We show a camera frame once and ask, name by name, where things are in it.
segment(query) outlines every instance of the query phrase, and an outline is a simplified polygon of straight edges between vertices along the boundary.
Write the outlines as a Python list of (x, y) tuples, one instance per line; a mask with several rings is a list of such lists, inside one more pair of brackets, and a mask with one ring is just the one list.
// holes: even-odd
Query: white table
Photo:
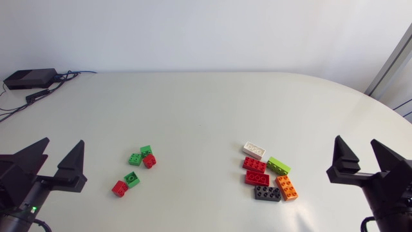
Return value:
[[(36, 91), (8, 92), (0, 107)], [(361, 189), (326, 175), (337, 135), (362, 172), (379, 170), (372, 139), (412, 159), (412, 126), (401, 116), (340, 84), (291, 73), (82, 74), (1, 123), (0, 153), (48, 137), (39, 174), (54, 175), (85, 141), (83, 192), (51, 192), (38, 215), (54, 231), (358, 231), (371, 215)], [(267, 150), (262, 161), (292, 167), (297, 200), (254, 199), (241, 167), (248, 140)], [(148, 144), (158, 163), (129, 165)], [(114, 196), (132, 171), (141, 182)], [(377, 231), (374, 222), (368, 228)]]

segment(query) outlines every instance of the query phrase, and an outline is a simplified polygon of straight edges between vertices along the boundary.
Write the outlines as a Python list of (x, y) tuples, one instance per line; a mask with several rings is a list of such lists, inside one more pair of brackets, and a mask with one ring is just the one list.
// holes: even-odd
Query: lime green lego brick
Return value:
[(142, 154), (133, 153), (130, 156), (129, 164), (140, 166), (140, 164), (142, 163), (142, 160), (143, 160)]
[(136, 173), (132, 171), (124, 177), (124, 180), (129, 188), (135, 187), (139, 182), (139, 178), (136, 176)]
[(140, 148), (140, 152), (142, 153), (143, 158), (146, 158), (149, 154), (152, 154), (152, 148), (150, 145), (144, 146)]
[(282, 162), (278, 161), (277, 159), (270, 157), (268, 162), (267, 162), (267, 168), (270, 170), (274, 171), (275, 173), (279, 175), (287, 175), (289, 174), (291, 168), (287, 166), (286, 164), (283, 164)]

